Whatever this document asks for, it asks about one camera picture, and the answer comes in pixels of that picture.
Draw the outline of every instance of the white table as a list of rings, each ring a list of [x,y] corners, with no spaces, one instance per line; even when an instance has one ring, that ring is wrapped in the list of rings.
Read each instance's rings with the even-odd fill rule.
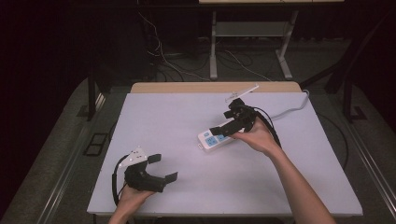
[[[296,84],[290,83],[296,90]],[[141,146],[148,155],[161,153],[148,173],[165,176],[178,172],[176,182],[163,193],[149,197],[137,216],[150,217],[290,217],[290,207],[273,164],[241,141],[233,141],[212,153],[198,148],[197,134],[222,123],[228,109],[224,99],[230,88],[249,83],[143,84],[125,99],[120,119],[106,154],[88,212],[111,215],[116,206],[111,194],[111,175],[117,161]],[[269,115],[299,107],[303,92],[277,91],[284,83],[259,83],[255,92],[242,97],[247,105]],[[179,92],[181,87],[206,92]],[[283,149],[318,196],[338,217],[362,215],[361,205],[336,159],[312,105],[273,120]],[[119,170],[118,186],[123,182]]]

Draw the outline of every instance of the metal stand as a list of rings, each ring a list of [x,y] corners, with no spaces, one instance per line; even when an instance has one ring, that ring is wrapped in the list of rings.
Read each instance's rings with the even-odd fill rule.
[[[294,10],[289,21],[217,21],[216,11],[213,12],[212,36],[210,51],[210,79],[218,79],[216,62],[216,36],[282,36],[284,37],[280,49],[276,50],[276,57],[282,68],[286,80],[291,80],[292,75],[285,59],[286,49],[290,42],[298,10]]]

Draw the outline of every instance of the person's right hand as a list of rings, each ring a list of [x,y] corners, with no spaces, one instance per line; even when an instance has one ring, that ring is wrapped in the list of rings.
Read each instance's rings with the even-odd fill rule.
[[[271,157],[274,153],[282,151],[262,120],[256,117],[253,128],[248,133],[234,133],[232,138],[240,139],[257,151]]]
[[[108,224],[123,224],[128,221],[139,209],[145,200],[155,192],[147,190],[137,190],[130,188],[126,185],[121,192],[119,204],[117,205],[116,211],[114,212]]]

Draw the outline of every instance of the forearm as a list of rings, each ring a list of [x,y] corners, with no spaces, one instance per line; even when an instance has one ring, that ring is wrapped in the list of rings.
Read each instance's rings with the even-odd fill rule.
[[[297,223],[335,223],[326,206],[283,150],[270,156]]]
[[[129,216],[123,215],[122,213],[114,213],[108,221],[108,224],[125,224],[129,219]]]

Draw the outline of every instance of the wire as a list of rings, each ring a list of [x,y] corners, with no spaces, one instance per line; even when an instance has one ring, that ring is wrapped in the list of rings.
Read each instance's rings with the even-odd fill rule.
[[[168,79],[166,78],[166,74],[163,71],[158,70],[159,73],[163,74],[163,77],[165,78],[165,82],[168,81]]]
[[[119,204],[119,195],[120,195],[119,193],[117,193],[117,171],[119,169],[119,165],[127,157],[128,155],[125,155],[117,162],[116,167],[114,168],[114,173],[111,176],[111,191],[113,193],[113,200],[116,205]]]
[[[255,75],[259,76],[259,77],[263,77],[263,78],[267,79],[268,81],[272,81],[272,80],[269,79],[268,77],[265,77],[265,76],[263,76],[263,75],[260,75],[260,74],[258,74],[258,73],[256,73],[256,72],[253,72],[252,70],[246,68],[241,62],[239,62],[239,60],[238,60],[230,51],[228,51],[228,50],[225,50],[225,51],[226,51],[227,53],[231,54],[231,56],[233,56],[233,57],[236,59],[236,61],[237,61],[243,68],[245,68],[245,70],[247,70],[247,71],[249,71],[250,73],[253,73],[253,74],[255,74]]]
[[[171,64],[173,64],[174,66],[179,67],[180,69],[183,69],[184,71],[194,72],[194,71],[198,71],[198,70],[203,69],[203,68],[205,67],[205,65],[207,64],[208,61],[209,61],[209,55],[207,55],[207,57],[205,57],[204,63],[203,63],[202,65],[200,65],[200,66],[197,67],[197,68],[192,68],[192,69],[187,69],[187,68],[184,68],[184,67],[180,66],[179,64],[171,63],[171,62],[169,62],[169,61],[168,61],[168,62],[171,63]]]
[[[343,163],[343,166],[342,166],[342,167],[343,167],[343,170],[345,171],[345,169],[347,168],[347,162],[348,162],[348,160],[349,160],[349,145],[348,145],[348,143],[347,143],[347,138],[346,138],[345,134],[343,133],[343,131],[341,130],[341,128],[338,127],[338,125],[335,124],[334,121],[332,121],[331,119],[327,118],[326,116],[324,116],[324,115],[322,115],[322,114],[319,114],[318,112],[317,112],[317,115],[319,115],[319,116],[321,116],[322,118],[324,118],[324,119],[326,119],[327,121],[329,121],[329,122],[338,130],[338,132],[342,135],[342,137],[343,137],[343,139],[344,139],[345,146],[346,146],[346,158],[345,158],[344,163]]]
[[[202,81],[211,81],[211,80],[208,79],[208,78],[200,77],[200,76],[198,76],[198,75],[196,75],[196,74],[194,74],[194,73],[188,73],[188,72],[180,71],[180,70],[178,70],[176,67],[174,67],[171,63],[169,63],[169,62],[166,60],[165,56],[163,55],[163,43],[161,42],[160,38],[158,37],[157,27],[156,27],[152,22],[150,22],[148,19],[146,19],[140,12],[139,12],[139,15],[140,15],[140,17],[141,17],[144,21],[146,21],[148,24],[150,24],[150,25],[154,28],[154,33],[155,33],[155,35],[157,36],[157,40],[158,40],[158,47],[156,48],[156,50],[158,50],[158,49],[160,50],[160,55],[162,56],[163,61],[164,61],[165,63],[167,63],[167,64],[168,64],[169,66],[171,66],[173,69],[175,69],[176,71],[178,71],[180,74],[186,74],[186,75],[188,75],[188,76],[198,77],[198,78],[201,79]]]
[[[248,56],[246,53],[237,52],[237,53],[232,54],[230,51],[228,51],[226,49],[224,50],[224,52],[226,52],[226,53],[230,54],[231,56],[233,56],[234,59],[235,59],[235,56],[234,56],[235,54],[240,54],[240,55],[243,55],[243,56],[247,57],[248,60],[249,60],[248,63],[242,63],[240,59],[236,60],[236,62],[235,62],[235,60],[230,60],[230,59],[224,58],[225,60],[229,61],[230,63],[235,63],[237,65],[241,65],[242,64],[245,67],[246,66],[251,66],[253,64],[253,59],[251,59],[251,57]]]
[[[163,44],[160,42],[160,53],[161,53],[161,55],[163,56]],[[210,79],[208,79],[208,78],[204,78],[204,77],[200,77],[200,76],[198,76],[198,75],[196,75],[196,74],[194,74],[194,73],[188,73],[188,72],[183,72],[183,71],[180,71],[180,70],[178,70],[176,67],[174,67],[171,63],[169,63],[166,59],[165,59],[165,57],[163,56],[163,61],[164,62],[166,62],[169,66],[171,66],[173,69],[175,69],[176,71],[178,71],[179,73],[181,73],[181,74],[186,74],[186,75],[189,75],[189,76],[192,76],[192,77],[198,77],[199,79],[201,79],[202,81],[210,81]]]
[[[173,68],[173,67],[170,67],[170,66],[168,66],[168,65],[166,65],[166,64],[163,64],[163,66],[168,67],[168,68]],[[158,71],[159,71],[159,72],[162,72],[162,73],[164,73],[164,74],[166,74],[166,75],[168,75],[173,81],[176,81],[176,80],[174,80],[174,79],[172,78],[171,75],[169,75],[169,74],[166,73],[165,71],[161,71],[161,70],[158,70]],[[181,81],[184,82],[184,77],[181,75],[181,73],[179,73],[178,71],[176,71],[176,72],[177,72],[177,74],[180,76]]]
[[[119,196],[120,196],[122,190],[125,189],[125,186],[126,186],[126,183],[125,183],[125,184],[122,186],[122,188],[120,189],[120,191],[119,191]]]
[[[253,109],[258,109],[258,110],[260,110],[262,113],[264,113],[264,114],[265,114],[265,116],[267,116],[267,117],[268,117],[268,119],[270,120],[271,126],[274,128],[274,123],[272,122],[272,120],[271,120],[270,116],[268,116],[267,112],[265,112],[263,109],[261,109],[261,108],[258,108],[258,107],[252,107],[252,108],[253,108]]]
[[[218,53],[216,54],[216,56],[217,56],[217,58],[218,58],[218,60],[219,60],[219,62],[220,62],[221,64],[223,64],[224,66],[226,66],[226,67],[228,67],[228,68],[230,68],[230,69],[233,69],[233,70],[243,70],[243,69],[244,69],[243,67],[240,66],[240,63],[236,62],[234,59],[228,59],[228,58],[222,56],[221,54],[219,54],[219,51],[218,51]],[[248,64],[243,63],[243,65],[244,65],[244,66],[250,66],[250,65],[252,65],[252,64],[253,64],[253,60],[251,59],[250,56],[248,56],[248,55],[246,55],[246,56],[249,58],[250,63],[248,63]],[[222,60],[225,60],[225,61],[227,61],[227,62],[229,62],[229,63],[235,64],[235,65],[237,65],[238,67],[233,68],[233,67],[231,67],[230,65],[228,65],[227,63],[223,62]]]
[[[309,99],[309,91],[307,91],[307,90],[303,90],[303,92],[305,92],[305,93],[306,93],[306,97],[305,97],[305,99],[303,100],[303,103],[301,104],[301,106],[300,106],[300,107],[297,107],[297,108],[292,108],[292,109],[288,109],[288,110],[286,110],[286,111],[283,111],[283,112],[282,112],[282,113],[280,113],[280,114],[273,115],[271,118],[272,118],[272,119],[278,119],[278,118],[280,118],[280,117],[283,117],[283,116],[285,116],[285,115],[289,114],[290,112],[293,112],[293,111],[296,111],[296,110],[301,110],[301,109],[303,109],[303,108],[306,106],[306,103],[308,103],[308,99]]]

